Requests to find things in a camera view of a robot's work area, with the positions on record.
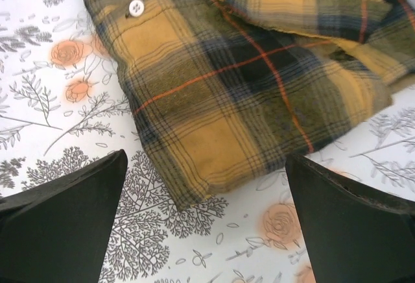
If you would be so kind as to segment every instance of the flannel shirt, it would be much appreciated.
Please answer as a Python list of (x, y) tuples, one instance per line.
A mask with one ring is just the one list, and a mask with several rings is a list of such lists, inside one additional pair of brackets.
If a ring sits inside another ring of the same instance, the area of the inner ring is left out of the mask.
[(414, 71), (406, 0), (84, 0), (179, 210), (322, 148)]

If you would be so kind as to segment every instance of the orange rose print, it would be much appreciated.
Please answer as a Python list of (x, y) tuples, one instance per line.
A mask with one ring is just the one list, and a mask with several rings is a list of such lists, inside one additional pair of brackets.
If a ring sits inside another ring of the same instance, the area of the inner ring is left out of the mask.
[(92, 53), (92, 47), (81, 41), (62, 41), (51, 51), (51, 61), (62, 67), (72, 66)]
[(316, 283), (316, 279), (310, 265), (298, 274), (296, 283)]
[(270, 244), (287, 249), (301, 237), (300, 222), (293, 204), (272, 205), (263, 216), (262, 231)]
[(92, 87), (92, 84), (87, 80), (78, 80), (66, 87), (66, 99), (72, 103), (77, 103), (83, 100), (85, 96), (89, 97), (88, 91)]
[(103, 46), (100, 38), (98, 37), (98, 34), (94, 34), (92, 36), (91, 46), (93, 49), (93, 52), (102, 58), (109, 58), (110, 54), (107, 52), (106, 48)]

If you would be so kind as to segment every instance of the folded shirt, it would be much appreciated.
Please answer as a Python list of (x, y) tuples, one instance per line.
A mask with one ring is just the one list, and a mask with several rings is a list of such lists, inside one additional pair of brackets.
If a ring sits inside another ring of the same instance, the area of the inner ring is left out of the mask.
[(84, 0), (179, 210), (391, 104), (415, 67), (406, 0)]

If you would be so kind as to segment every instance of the botanical pattern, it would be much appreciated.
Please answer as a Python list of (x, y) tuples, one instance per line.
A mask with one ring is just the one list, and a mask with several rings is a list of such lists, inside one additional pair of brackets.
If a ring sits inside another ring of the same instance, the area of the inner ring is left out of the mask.
[[(284, 170), (178, 212), (82, 0), (0, 4), (0, 197), (122, 148), (128, 172), (100, 283), (316, 282)], [(415, 200), (413, 92), (310, 158)]]

